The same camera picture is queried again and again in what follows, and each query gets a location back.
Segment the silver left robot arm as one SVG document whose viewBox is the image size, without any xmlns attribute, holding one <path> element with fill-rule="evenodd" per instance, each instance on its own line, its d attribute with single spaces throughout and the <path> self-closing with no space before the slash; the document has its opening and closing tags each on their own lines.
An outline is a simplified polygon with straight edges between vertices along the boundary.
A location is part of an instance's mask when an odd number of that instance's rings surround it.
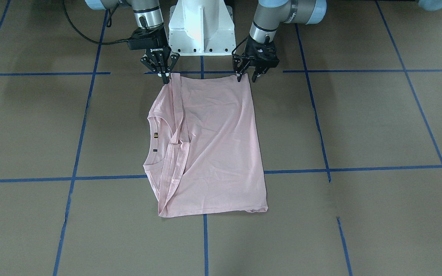
<svg viewBox="0 0 442 276">
<path fill-rule="evenodd" d="M 232 51 L 233 71 L 242 80 L 249 67 L 254 68 L 251 80 L 279 64 L 274 37 L 280 23 L 316 24 L 327 11 L 325 0 L 260 0 L 249 35 Z"/>
</svg>

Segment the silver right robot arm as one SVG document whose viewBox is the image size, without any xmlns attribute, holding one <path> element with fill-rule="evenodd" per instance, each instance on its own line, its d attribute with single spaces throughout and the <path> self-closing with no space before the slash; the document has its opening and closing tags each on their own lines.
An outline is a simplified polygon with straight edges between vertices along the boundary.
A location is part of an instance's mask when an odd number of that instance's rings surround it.
<svg viewBox="0 0 442 276">
<path fill-rule="evenodd" d="M 86 4 L 110 14 L 119 7 L 132 9 L 137 29 L 112 44 L 145 50 L 141 63 L 164 84 L 170 82 L 181 57 L 231 55 L 236 47 L 234 20 L 224 0 L 179 0 L 170 8 L 167 23 L 158 0 L 87 0 Z"/>
</svg>

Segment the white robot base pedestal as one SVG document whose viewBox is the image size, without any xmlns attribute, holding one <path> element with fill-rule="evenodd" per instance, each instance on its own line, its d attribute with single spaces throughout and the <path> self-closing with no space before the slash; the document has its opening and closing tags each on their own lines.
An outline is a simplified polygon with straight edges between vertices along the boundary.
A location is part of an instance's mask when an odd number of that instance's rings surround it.
<svg viewBox="0 0 442 276">
<path fill-rule="evenodd" d="M 181 56 L 228 56 L 236 39 L 232 8 L 223 0 L 179 0 L 170 7 L 168 43 Z"/>
</svg>

